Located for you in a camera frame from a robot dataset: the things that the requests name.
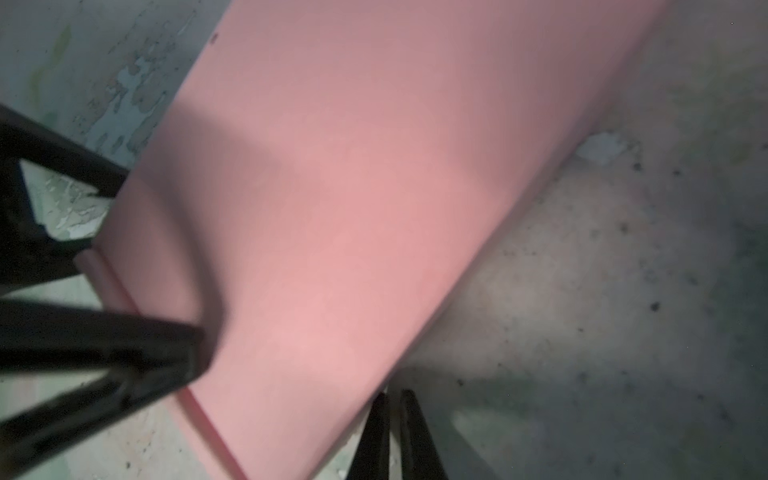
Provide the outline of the pink paper box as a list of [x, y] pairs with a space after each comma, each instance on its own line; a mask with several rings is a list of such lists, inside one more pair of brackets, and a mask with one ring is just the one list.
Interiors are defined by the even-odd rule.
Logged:
[[78, 258], [207, 328], [172, 400], [213, 479], [311, 477], [661, 1], [234, 1]]

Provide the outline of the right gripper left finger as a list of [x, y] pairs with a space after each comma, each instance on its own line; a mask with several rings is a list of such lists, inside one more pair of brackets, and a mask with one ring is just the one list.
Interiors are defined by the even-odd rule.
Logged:
[[371, 404], [347, 480], [389, 479], [389, 435], [389, 397], [385, 392], [380, 392]]

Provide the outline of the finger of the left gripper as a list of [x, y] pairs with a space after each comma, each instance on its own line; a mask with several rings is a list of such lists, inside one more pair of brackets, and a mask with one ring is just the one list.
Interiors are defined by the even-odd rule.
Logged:
[[16, 111], [1, 107], [1, 291], [74, 276], [82, 238], [60, 241], [35, 219], [21, 162], [29, 161], [113, 198], [129, 170], [87, 150]]
[[19, 477], [198, 379], [205, 331], [127, 313], [4, 300], [4, 374], [103, 376], [1, 422], [1, 474]]

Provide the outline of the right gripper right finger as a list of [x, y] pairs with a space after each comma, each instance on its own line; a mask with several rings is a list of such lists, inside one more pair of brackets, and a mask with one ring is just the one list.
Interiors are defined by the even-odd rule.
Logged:
[[447, 480], [426, 419], [413, 390], [400, 395], [400, 447], [403, 480]]

